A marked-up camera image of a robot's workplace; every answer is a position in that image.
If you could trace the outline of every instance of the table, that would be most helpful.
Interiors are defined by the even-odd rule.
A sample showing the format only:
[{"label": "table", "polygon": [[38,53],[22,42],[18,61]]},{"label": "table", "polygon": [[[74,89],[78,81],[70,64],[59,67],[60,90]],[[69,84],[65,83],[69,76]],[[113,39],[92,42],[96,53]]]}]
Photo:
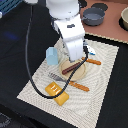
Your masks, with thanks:
[{"label": "table", "polygon": [[128,32],[124,30],[119,22],[121,18],[121,12],[128,7],[128,4],[120,4],[108,1],[97,1],[97,0],[86,0],[87,6],[81,9],[81,18],[83,17],[83,12],[87,8],[95,3],[104,3],[108,6],[108,9],[105,11],[105,16],[103,23],[98,26],[88,26],[83,23],[85,32],[89,35],[94,35],[114,41],[128,43]]},{"label": "table", "polygon": [[[30,6],[22,3],[0,20],[0,104],[50,128],[74,128],[71,124],[16,98],[29,80],[24,54],[29,18]],[[50,25],[47,8],[38,5],[34,7],[30,34],[28,54],[33,75],[45,58],[46,49],[59,39],[59,35]],[[119,47],[96,128],[127,128],[128,45],[90,35],[85,35],[85,38]]]}]

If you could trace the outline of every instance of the wire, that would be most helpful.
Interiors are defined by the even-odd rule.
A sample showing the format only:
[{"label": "wire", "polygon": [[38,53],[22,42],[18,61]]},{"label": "wire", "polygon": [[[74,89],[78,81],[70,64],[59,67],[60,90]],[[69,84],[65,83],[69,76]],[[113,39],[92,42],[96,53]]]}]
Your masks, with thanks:
[{"label": "wire", "polygon": [[73,72],[71,73],[69,79],[67,80],[67,82],[66,82],[64,88],[61,90],[60,93],[58,93],[58,94],[55,95],[55,96],[46,96],[46,95],[42,94],[42,93],[37,89],[37,87],[36,87],[36,85],[35,85],[35,83],[34,83],[34,81],[33,81],[33,79],[32,79],[32,76],[31,76],[31,73],[30,73],[30,70],[29,70],[29,63],[28,63],[28,42],[29,42],[29,35],[30,35],[30,29],[31,29],[32,19],[33,19],[33,6],[31,5],[31,17],[30,17],[30,22],[29,22],[29,25],[28,25],[28,30],[27,30],[27,34],[26,34],[26,44],[25,44],[25,62],[26,62],[26,68],[27,68],[28,76],[29,76],[29,79],[30,79],[30,82],[31,82],[33,88],[35,89],[35,91],[36,91],[40,96],[42,96],[42,97],[44,97],[44,98],[47,98],[47,99],[53,99],[53,98],[58,97],[59,95],[61,95],[61,94],[65,91],[65,89],[67,88],[67,86],[68,86],[68,84],[69,84],[69,82],[70,82],[70,80],[71,80],[73,74],[74,74],[74,73],[76,72],[76,70],[87,60],[87,58],[88,58],[88,49],[87,49],[86,46],[84,46],[84,52],[85,52],[85,54],[86,54],[85,59],[73,70]]}]

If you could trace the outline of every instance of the cloth mat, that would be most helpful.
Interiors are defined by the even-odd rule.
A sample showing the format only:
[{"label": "cloth mat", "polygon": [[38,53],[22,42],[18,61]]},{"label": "cloth mat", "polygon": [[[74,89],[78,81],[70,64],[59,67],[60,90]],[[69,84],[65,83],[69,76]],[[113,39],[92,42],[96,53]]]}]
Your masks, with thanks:
[{"label": "cloth mat", "polygon": [[[77,83],[89,87],[89,92],[69,85],[65,90],[69,94],[69,100],[63,106],[59,106],[53,99],[45,99],[38,95],[29,81],[17,98],[78,128],[95,128],[118,47],[87,39],[86,41],[96,51],[96,55],[89,55],[88,58],[101,61],[102,63],[101,65],[95,65],[86,62],[86,76],[82,80],[77,81]],[[67,58],[63,54],[65,49],[63,49],[61,38],[54,47],[57,48],[60,64]],[[33,75],[37,88],[45,95],[48,95],[45,92],[45,87],[54,81],[48,77],[49,72],[60,76],[59,65],[48,66],[45,59]],[[61,88],[65,85],[64,82],[55,82]]]}]

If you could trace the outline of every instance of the light blue object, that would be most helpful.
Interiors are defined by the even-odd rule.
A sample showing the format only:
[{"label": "light blue object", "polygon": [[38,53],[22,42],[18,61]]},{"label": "light blue object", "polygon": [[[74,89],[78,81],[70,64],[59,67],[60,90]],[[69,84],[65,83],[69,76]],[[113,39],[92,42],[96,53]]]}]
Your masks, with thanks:
[{"label": "light blue object", "polygon": [[57,49],[54,47],[49,47],[46,50],[46,60],[48,65],[57,65],[58,64],[58,55]]},{"label": "light blue object", "polygon": [[89,52],[90,55],[95,55],[94,53]]}]

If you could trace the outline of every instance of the yellow object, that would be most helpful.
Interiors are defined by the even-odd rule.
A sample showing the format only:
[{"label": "yellow object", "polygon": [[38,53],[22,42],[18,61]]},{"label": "yellow object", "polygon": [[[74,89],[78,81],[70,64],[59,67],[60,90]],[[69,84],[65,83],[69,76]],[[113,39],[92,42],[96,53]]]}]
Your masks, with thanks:
[{"label": "yellow object", "polygon": [[[49,84],[46,88],[45,91],[50,95],[50,96],[55,96],[57,95],[62,88],[60,88],[55,82],[52,82]],[[54,98],[54,100],[57,102],[58,105],[62,106],[67,100],[69,99],[69,95],[66,92],[63,92],[60,96],[57,98]]]}]

